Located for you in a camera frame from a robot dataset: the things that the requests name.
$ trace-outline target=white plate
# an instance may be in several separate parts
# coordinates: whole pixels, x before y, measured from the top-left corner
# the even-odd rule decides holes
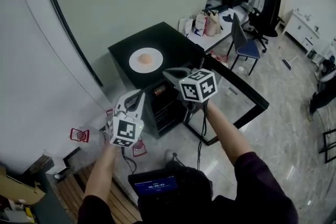
[[[148,54],[152,57],[152,62],[149,64],[143,64],[139,62],[138,57],[142,54]],[[130,67],[138,73],[150,73],[158,69],[163,62],[162,54],[154,48],[142,48],[136,50],[130,57],[129,64]]]

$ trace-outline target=wooden floor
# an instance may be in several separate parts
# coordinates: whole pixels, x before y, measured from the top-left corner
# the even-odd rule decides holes
[[[93,166],[82,168],[77,175],[69,175],[57,184],[57,189],[68,208],[65,210],[77,222],[78,209],[84,198],[84,189]],[[112,182],[108,201],[112,217],[116,224],[131,224],[141,221],[138,209],[125,197],[123,192]]]

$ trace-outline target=office chair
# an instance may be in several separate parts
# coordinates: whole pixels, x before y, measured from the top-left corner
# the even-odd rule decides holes
[[[281,21],[284,21],[278,16],[280,10],[281,0],[265,0],[264,8],[262,11],[254,8],[249,15],[250,25],[254,28],[250,28],[252,31],[245,31],[253,36],[253,39],[258,39],[263,46],[263,53],[267,51],[267,48],[264,44],[268,44],[267,37],[277,37],[278,33],[276,31],[276,26]]]
[[[231,46],[229,48],[229,51],[227,52],[227,55],[229,55],[233,44],[235,45],[235,50],[237,53],[237,57],[233,63],[233,65],[231,66],[230,70],[233,69],[233,67],[235,66],[239,56],[244,56],[246,57],[245,61],[247,60],[247,58],[254,58],[256,59],[252,69],[250,71],[250,73],[248,75],[251,75],[254,67],[256,66],[256,63],[258,61],[258,59],[260,59],[260,54],[258,51],[258,47],[257,44],[255,43],[254,40],[252,39],[247,39],[247,37],[245,36],[245,33],[243,31],[243,28],[240,25],[240,21],[238,19],[237,14],[233,15],[233,24],[232,24],[232,28],[231,28],[231,35],[232,35],[232,43]]]

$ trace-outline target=dark sleeve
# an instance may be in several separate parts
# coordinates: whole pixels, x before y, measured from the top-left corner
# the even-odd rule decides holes
[[[97,196],[87,196],[78,211],[77,224],[114,224],[110,208]]]
[[[236,201],[250,220],[259,223],[298,223],[293,202],[285,195],[268,166],[254,152],[246,153],[235,163]]]

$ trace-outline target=display screen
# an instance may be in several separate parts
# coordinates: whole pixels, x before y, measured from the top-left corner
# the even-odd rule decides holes
[[[135,184],[140,195],[152,195],[177,189],[175,176]]]

